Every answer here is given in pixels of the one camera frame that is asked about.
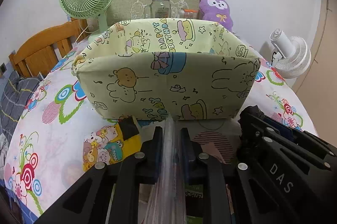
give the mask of glass pitcher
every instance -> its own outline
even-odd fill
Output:
[[[170,0],[151,0],[151,4],[144,7],[144,18],[171,17]]]

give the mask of yellow bow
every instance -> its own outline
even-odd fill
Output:
[[[226,22],[226,21],[225,21],[225,18],[227,18],[226,15],[220,15],[220,14],[217,14],[216,17],[221,17],[219,22],[221,22],[221,21]]]

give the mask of white fan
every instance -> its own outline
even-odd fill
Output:
[[[270,40],[278,50],[273,66],[283,78],[295,78],[308,69],[311,53],[303,38],[288,38],[281,29],[276,29],[271,33]]]

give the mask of wooden chair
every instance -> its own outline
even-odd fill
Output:
[[[80,20],[80,23],[83,29],[87,27],[86,20]],[[21,76],[37,76],[39,72],[46,76],[58,63],[52,45],[56,43],[61,57],[64,57],[72,49],[70,37],[77,38],[81,32],[78,19],[45,29],[28,39],[15,54],[11,53],[9,60]],[[87,35],[84,32],[78,41]]]

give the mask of transparent plastic bag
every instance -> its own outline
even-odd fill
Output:
[[[185,224],[186,205],[181,140],[172,117],[163,126],[160,174],[151,190],[144,224]]]

